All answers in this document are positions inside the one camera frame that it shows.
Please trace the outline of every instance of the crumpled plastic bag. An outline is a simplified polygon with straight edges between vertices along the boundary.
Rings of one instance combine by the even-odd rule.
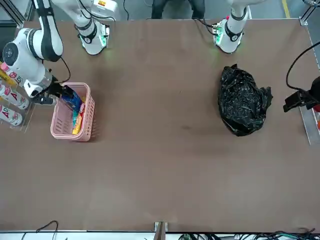
[[[269,86],[259,89],[252,75],[237,64],[224,67],[218,92],[219,112],[236,136],[247,136],[263,127],[272,98]]]

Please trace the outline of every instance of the person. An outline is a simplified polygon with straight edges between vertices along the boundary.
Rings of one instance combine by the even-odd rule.
[[[188,0],[193,10],[192,18],[203,19],[205,17],[205,0]],[[161,19],[168,0],[153,0],[152,19]]]

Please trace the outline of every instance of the can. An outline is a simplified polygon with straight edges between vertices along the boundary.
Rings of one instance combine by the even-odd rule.
[[[0,81],[0,97],[22,110],[29,106],[28,99],[19,92],[14,91],[11,87],[4,85],[2,81]]]
[[[13,126],[18,126],[23,121],[23,117],[20,113],[3,105],[0,105],[0,119]]]
[[[2,71],[6,73],[6,75],[8,75],[11,79],[13,79],[16,82],[16,84],[18,84],[22,88],[24,87],[25,80],[21,76],[19,76],[16,72],[12,71],[5,62],[1,63],[0,68]]]

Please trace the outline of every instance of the pink basket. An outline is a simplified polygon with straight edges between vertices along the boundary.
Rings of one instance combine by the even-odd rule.
[[[80,132],[73,135],[73,111],[63,100],[57,99],[51,121],[51,134],[55,139],[68,139],[77,142],[89,141],[95,111],[95,101],[91,97],[90,87],[83,82],[68,82],[62,85],[68,85],[81,99],[85,97],[84,117]]]

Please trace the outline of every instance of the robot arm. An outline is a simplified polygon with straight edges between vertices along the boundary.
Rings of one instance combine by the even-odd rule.
[[[241,42],[243,30],[248,19],[248,6],[266,0],[226,0],[231,6],[228,19],[214,25],[214,43],[225,53],[233,53]]]
[[[8,67],[25,79],[24,89],[31,98],[52,83],[53,76],[41,60],[56,62],[63,53],[63,43],[49,0],[34,0],[33,3],[41,29],[21,29],[2,53]]]
[[[85,50],[91,55],[98,54],[107,45],[109,29],[107,31],[106,26],[93,19],[90,13],[84,15],[83,11],[86,10],[82,9],[82,11],[77,1],[53,0],[75,22]],[[93,0],[83,0],[83,2],[86,9],[90,9],[94,5]],[[25,79],[24,89],[27,94],[31,98],[37,97],[39,99],[40,97],[40,102],[43,104],[44,98],[39,96],[39,93],[47,91],[58,97],[61,88],[58,80],[45,68],[41,60],[58,61],[63,54],[63,43],[56,26],[50,0],[33,0],[33,3],[39,16],[41,29],[21,29],[14,41],[4,47],[2,56],[8,67]],[[113,5],[110,4],[110,13],[113,12],[112,10],[116,12],[118,7],[115,2],[113,3]],[[103,11],[97,13],[100,16],[102,13],[106,13],[107,8],[101,9]],[[47,99],[51,99],[49,102],[53,103],[52,98],[47,97]]]

